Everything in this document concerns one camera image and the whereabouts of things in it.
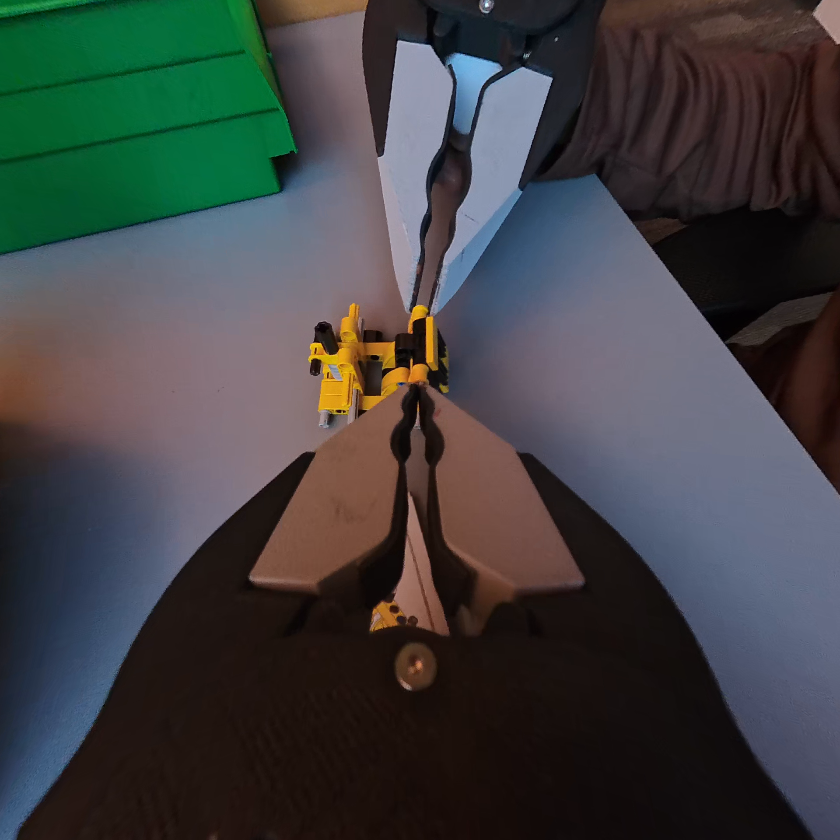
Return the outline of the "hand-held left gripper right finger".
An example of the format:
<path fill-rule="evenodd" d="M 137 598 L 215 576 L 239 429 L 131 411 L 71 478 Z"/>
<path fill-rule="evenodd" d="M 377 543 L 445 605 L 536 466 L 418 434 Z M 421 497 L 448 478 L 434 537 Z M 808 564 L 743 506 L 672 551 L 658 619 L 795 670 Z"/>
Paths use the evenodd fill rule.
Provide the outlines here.
<path fill-rule="evenodd" d="M 447 397 L 417 387 L 428 466 L 427 546 L 450 627 L 480 634 L 504 603 L 585 577 L 518 452 Z"/>

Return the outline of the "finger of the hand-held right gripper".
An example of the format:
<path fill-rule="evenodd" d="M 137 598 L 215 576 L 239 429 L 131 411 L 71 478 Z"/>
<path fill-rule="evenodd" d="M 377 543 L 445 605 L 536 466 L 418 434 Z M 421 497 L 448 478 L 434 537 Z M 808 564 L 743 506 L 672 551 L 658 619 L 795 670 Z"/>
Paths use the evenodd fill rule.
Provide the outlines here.
<path fill-rule="evenodd" d="M 385 145 L 379 157 L 395 279 L 412 310 L 424 256 L 433 168 L 448 138 L 455 79 L 428 44 L 398 40 Z"/>
<path fill-rule="evenodd" d="M 520 66 L 480 90 L 469 135 L 469 187 L 437 280 L 432 313 L 463 285 L 522 194 L 520 180 L 552 78 Z"/>

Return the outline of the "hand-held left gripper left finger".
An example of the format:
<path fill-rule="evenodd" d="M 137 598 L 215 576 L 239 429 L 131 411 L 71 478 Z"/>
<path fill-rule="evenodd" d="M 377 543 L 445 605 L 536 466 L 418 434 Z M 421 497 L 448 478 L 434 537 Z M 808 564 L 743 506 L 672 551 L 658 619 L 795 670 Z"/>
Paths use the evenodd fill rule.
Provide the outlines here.
<path fill-rule="evenodd" d="M 372 608 L 394 592 L 406 542 L 406 462 L 421 397 L 404 385 L 315 452 L 252 585 Z"/>

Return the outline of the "yellow and black lego model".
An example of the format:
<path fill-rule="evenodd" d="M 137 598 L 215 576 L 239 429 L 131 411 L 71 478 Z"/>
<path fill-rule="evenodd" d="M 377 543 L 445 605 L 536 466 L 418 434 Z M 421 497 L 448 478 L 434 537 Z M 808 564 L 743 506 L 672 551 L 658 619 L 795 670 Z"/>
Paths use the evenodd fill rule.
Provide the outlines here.
<path fill-rule="evenodd" d="M 320 427 L 329 427 L 335 417 L 351 423 L 403 385 L 449 391 L 448 347 L 425 306 L 412 309 L 406 332 L 387 340 L 364 326 L 353 304 L 337 330 L 329 322 L 315 326 L 308 362 L 310 375 L 320 379 Z"/>

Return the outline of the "person's right forearm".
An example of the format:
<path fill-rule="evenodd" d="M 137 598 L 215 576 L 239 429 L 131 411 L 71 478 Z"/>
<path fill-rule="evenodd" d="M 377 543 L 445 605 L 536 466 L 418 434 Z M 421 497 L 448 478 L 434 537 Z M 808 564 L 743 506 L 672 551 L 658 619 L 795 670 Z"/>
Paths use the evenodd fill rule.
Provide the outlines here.
<path fill-rule="evenodd" d="M 839 218 L 839 48 L 696 45 L 599 23 L 574 125 L 537 176 L 596 175 L 633 219 Z"/>

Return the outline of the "black office chair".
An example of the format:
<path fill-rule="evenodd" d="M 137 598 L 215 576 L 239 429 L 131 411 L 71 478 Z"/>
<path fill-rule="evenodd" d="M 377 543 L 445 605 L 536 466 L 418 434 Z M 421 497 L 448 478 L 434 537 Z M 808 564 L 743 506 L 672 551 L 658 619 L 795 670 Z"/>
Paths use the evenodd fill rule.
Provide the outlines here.
<path fill-rule="evenodd" d="M 704 217 L 654 252 L 722 340 L 777 305 L 838 287 L 839 223 L 780 210 Z"/>

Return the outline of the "person's brown clothing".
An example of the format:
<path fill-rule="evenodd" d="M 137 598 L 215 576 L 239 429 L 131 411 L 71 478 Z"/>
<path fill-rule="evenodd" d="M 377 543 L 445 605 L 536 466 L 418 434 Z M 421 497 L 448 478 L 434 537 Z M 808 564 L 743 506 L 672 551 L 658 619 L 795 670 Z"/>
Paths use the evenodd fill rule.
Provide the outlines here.
<path fill-rule="evenodd" d="M 839 292 L 819 316 L 730 351 L 829 482 L 839 488 Z"/>

